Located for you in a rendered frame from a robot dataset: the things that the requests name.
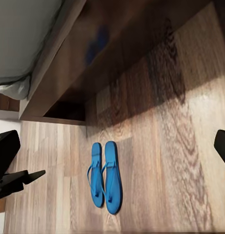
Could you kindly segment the sandal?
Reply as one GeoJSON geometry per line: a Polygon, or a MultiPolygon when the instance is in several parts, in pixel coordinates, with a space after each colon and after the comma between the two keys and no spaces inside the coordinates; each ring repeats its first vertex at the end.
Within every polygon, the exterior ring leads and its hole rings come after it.
{"type": "Polygon", "coordinates": [[[118,167],[118,156],[116,144],[108,141],[105,145],[106,164],[102,169],[102,174],[106,168],[106,186],[103,195],[106,199],[107,210],[111,215],[115,215],[120,210],[122,204],[122,183],[118,167]]]}
{"type": "Polygon", "coordinates": [[[101,178],[101,153],[102,148],[100,143],[94,143],[92,146],[92,164],[88,169],[88,173],[90,172],[90,169],[92,169],[90,188],[92,199],[97,208],[101,208],[104,204],[104,195],[102,191],[102,189],[104,189],[103,177],[101,178]]]}

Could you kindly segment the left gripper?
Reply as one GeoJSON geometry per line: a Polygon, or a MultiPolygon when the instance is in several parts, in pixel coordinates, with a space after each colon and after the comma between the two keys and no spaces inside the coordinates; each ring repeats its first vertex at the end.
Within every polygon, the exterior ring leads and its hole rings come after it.
{"type": "Polygon", "coordinates": [[[12,193],[23,190],[23,184],[28,185],[44,174],[45,170],[31,174],[28,174],[28,171],[22,171],[14,174],[5,174],[0,180],[0,199],[11,195],[12,193]]]}

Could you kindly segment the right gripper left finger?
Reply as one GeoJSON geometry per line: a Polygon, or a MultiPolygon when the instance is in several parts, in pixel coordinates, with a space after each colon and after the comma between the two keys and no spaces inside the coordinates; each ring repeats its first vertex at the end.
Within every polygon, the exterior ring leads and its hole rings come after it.
{"type": "Polygon", "coordinates": [[[7,173],[11,160],[19,149],[20,140],[16,130],[0,134],[0,180],[7,173]]]}

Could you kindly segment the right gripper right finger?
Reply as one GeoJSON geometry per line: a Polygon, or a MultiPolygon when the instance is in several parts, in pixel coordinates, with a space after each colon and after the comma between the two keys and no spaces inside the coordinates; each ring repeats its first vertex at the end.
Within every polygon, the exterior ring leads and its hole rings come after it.
{"type": "Polygon", "coordinates": [[[218,130],[214,141],[214,147],[225,163],[225,130],[218,130]]]}

